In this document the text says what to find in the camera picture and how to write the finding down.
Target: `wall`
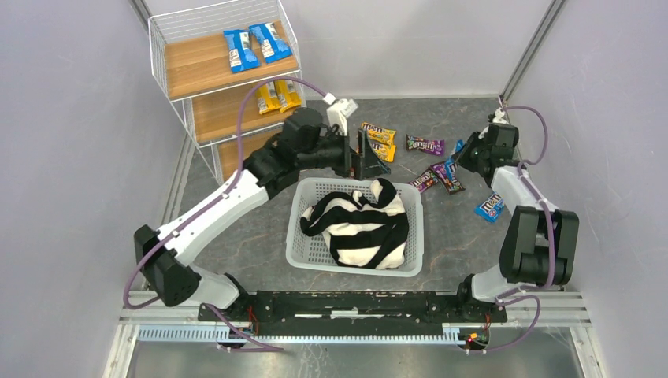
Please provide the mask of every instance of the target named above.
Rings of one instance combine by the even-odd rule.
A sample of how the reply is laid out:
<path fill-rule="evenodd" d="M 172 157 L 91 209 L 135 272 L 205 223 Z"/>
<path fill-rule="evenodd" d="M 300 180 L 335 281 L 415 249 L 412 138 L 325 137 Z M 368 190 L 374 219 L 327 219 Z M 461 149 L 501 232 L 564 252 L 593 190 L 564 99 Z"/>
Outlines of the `wall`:
<path fill-rule="evenodd" d="M 145 0 L 153 14 L 221 0 Z M 303 77 L 357 98 L 497 95 L 549 0 L 282 0 Z"/>
<path fill-rule="evenodd" d="M 0 376 L 100 376 L 183 128 L 127 2 L 0 10 Z"/>
<path fill-rule="evenodd" d="M 533 179 L 577 212 L 573 285 L 582 290 L 612 377 L 665 376 L 668 2 L 567 2 L 512 104 L 535 106 L 550 145 Z M 542 141 L 514 111 L 521 151 Z"/>

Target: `shelf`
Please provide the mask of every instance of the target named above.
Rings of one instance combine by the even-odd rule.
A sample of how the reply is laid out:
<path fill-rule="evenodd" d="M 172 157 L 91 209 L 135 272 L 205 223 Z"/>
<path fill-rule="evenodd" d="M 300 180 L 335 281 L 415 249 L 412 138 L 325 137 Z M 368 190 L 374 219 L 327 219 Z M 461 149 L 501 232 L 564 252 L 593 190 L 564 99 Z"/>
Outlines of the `shelf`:
<path fill-rule="evenodd" d="M 239 116 L 239 107 L 252 87 L 253 84 L 248 84 L 192 99 L 195 135 L 200 145 L 236 134 L 236 118 Z M 290 109 L 285 113 L 274 110 L 260 115 L 258 102 L 253 97 L 249 100 L 243 112 L 242 130 L 248 132 L 264 126 L 279 124 L 295 109 Z"/>
<path fill-rule="evenodd" d="M 243 158 L 248 158 L 253 151 L 264 146 L 267 139 L 274 136 L 278 132 L 280 132 L 280 129 L 274 129 L 270 132 L 261 132 L 243 138 Z M 222 143 L 220 146 L 218 146 L 218 155 L 221 159 L 221 168 L 223 173 L 222 182 L 225 182 L 234 173 L 237 165 L 239 164 L 239 157 L 237 156 L 236 150 L 236 141 Z"/>
<path fill-rule="evenodd" d="M 288 41 L 280 21 L 274 21 L 274 25 L 280 37 Z M 261 65 L 238 73 L 232 73 L 230 70 L 228 45 L 222 32 L 168 43 L 165 46 L 165 64 L 169 98 L 178 100 L 193 97 L 299 70 L 294 51 L 290 57 L 266 64 L 257 39 L 253 36 L 250 39 L 255 56 Z"/>

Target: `marble surface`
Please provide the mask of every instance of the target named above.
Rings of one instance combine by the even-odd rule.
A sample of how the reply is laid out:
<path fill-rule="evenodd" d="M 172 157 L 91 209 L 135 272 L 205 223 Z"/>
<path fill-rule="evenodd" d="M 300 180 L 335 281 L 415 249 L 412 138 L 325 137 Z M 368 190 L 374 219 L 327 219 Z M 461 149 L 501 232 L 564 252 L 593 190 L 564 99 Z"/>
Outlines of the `marble surface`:
<path fill-rule="evenodd" d="M 351 133 L 370 122 L 397 130 L 392 182 L 406 183 L 444 160 L 420 151 L 405 151 L 405 134 L 446 139 L 450 151 L 457 139 L 487 124 L 498 106 L 494 98 L 430 98 L 360 100 L 350 119 Z M 322 102 L 310 102 L 324 113 Z M 303 177 L 335 177 L 328 170 L 304 172 Z M 491 193 L 477 174 L 458 171 L 466 190 L 448 195 L 442 185 L 422 194 L 425 253 L 420 273 L 411 278 L 366 276 L 297 269 L 285 258 L 285 238 L 296 185 L 251 211 L 220 234 L 197 257 L 195 264 L 213 272 L 231 273 L 247 290 L 439 290 L 453 291 L 464 277 L 496 264 L 510 215 L 505 211 L 494 224 L 473 212 Z M 195 154 L 188 173 L 181 213 L 217 187 L 202 158 Z"/>

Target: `striped cloth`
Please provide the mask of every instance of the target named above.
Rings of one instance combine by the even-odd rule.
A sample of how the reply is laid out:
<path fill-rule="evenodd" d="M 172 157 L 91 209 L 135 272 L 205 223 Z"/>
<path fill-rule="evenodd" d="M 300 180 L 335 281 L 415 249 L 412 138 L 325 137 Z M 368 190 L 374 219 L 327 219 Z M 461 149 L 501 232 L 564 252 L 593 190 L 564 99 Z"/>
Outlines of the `striped cloth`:
<path fill-rule="evenodd" d="M 391 269 L 403 264 L 408 216 L 392 183 L 371 183 L 377 203 L 360 191 L 333 192 L 311 206 L 299 220 L 308 236 L 322 234 L 336 264 L 368 269 Z"/>

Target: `laundry basket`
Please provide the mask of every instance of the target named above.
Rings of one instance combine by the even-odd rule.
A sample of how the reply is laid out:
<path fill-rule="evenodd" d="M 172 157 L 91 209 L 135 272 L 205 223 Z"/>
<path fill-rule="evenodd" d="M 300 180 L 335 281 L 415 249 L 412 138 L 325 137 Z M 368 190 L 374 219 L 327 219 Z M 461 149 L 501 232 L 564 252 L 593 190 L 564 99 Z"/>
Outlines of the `laundry basket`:
<path fill-rule="evenodd" d="M 361 191 L 370 201 L 375 202 L 369 187 L 372 181 L 356 181 L 348 179 L 304 179 L 297 185 L 295 199 L 292 200 L 290 224 L 288 225 L 287 247 L 285 257 L 290 265 L 296 268 L 325 270 L 328 272 L 344 272 L 369 274 L 373 276 L 412 277 L 422 269 L 422 255 L 425 251 L 424 224 L 422 220 L 422 200 L 420 192 L 405 183 L 392 183 L 399 192 L 408 216 L 408 240 L 404 250 L 404 262 L 396 269 L 364 269 L 338 266 L 329 253 L 322 235 L 309 237 L 299 227 L 299 218 L 307 207 L 315 205 L 323 197 L 333 191 L 351 193 Z"/>

